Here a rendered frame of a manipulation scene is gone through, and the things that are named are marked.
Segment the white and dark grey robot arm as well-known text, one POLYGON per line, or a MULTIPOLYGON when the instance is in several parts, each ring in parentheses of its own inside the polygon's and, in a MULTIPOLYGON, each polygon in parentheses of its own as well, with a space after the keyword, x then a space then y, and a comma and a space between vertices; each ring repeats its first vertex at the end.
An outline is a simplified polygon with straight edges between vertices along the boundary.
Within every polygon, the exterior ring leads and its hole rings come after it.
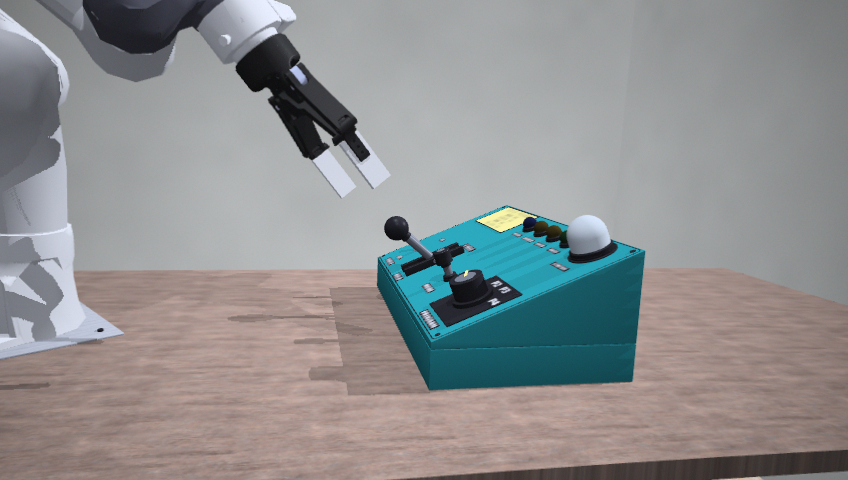
MULTIPOLYGON (((107 74, 133 82, 164 74, 180 30, 193 27, 223 64, 237 64, 296 20, 274 0, 36 1, 107 74)), ((73 276, 58 111, 68 89, 61 60, 0 9, 0 351, 70 332, 86 318, 73 276)))

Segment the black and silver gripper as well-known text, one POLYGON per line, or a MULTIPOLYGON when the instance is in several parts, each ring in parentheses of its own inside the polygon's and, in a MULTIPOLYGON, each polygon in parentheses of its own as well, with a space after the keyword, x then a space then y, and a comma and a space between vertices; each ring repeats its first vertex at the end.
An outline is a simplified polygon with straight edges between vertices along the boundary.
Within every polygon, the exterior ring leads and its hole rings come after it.
POLYGON ((236 72, 253 92, 270 89, 273 96, 268 99, 269 104, 303 157, 314 159, 313 164, 340 198, 356 185, 330 153, 330 146, 322 143, 313 121, 332 136, 334 146, 340 143, 353 165, 375 189, 391 174, 356 131, 356 117, 313 77, 303 63, 296 65, 299 60, 300 54, 287 36, 278 33, 248 52, 237 63, 236 72))

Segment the teal control console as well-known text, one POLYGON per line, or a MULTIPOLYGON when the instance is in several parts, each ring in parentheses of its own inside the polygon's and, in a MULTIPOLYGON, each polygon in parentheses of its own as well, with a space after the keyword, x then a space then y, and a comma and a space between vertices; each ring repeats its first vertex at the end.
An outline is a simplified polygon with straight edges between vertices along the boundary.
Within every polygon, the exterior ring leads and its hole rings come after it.
POLYGON ((506 205, 384 231, 409 245, 378 257, 377 287, 429 390, 633 382, 645 250, 599 218, 506 205))

